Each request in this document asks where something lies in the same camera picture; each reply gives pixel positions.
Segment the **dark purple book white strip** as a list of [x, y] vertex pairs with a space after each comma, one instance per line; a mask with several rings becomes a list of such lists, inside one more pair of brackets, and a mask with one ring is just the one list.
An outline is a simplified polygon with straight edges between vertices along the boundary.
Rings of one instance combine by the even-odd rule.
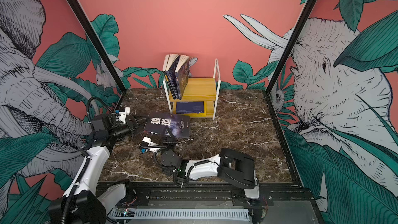
[[161, 112], [149, 114], [144, 126], [145, 132], [165, 134], [167, 130], [170, 130], [174, 137], [188, 139], [190, 136], [190, 117]]

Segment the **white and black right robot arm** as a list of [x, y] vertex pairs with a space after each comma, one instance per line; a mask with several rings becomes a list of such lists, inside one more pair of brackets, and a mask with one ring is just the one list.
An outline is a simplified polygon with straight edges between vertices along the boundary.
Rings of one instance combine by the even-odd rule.
[[218, 177], [242, 189], [246, 198], [260, 198], [255, 159], [234, 149], [222, 148], [219, 154], [207, 159], [183, 160], [171, 148], [161, 147], [152, 153], [152, 159], [163, 172], [171, 173], [173, 183], [180, 188], [200, 178]]

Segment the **purple book with old man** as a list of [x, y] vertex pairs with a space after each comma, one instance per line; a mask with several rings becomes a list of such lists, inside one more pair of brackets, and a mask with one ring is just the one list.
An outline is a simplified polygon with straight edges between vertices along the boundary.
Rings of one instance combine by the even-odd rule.
[[173, 91], [174, 99], [179, 99], [179, 91], [177, 87], [177, 79], [176, 79], [176, 68], [179, 63], [180, 55], [178, 54], [170, 54], [167, 55], [167, 63], [165, 73], [170, 82], [170, 89]]

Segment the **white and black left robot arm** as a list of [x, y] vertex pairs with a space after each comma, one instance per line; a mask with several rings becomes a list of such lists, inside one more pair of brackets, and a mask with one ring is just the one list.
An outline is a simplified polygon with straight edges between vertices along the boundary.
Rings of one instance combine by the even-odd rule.
[[107, 215], [126, 197], [127, 184], [118, 183], [97, 197], [96, 188], [106, 161], [115, 144], [139, 129], [135, 118], [126, 113], [101, 114], [89, 121], [92, 132], [76, 177], [64, 195], [52, 201], [48, 208], [52, 224], [105, 224]]

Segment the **navy book with yellow label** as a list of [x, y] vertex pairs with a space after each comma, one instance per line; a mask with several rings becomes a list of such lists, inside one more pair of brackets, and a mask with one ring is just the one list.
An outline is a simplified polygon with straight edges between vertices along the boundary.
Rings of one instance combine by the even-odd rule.
[[177, 114], [204, 114], [204, 102], [177, 102]]

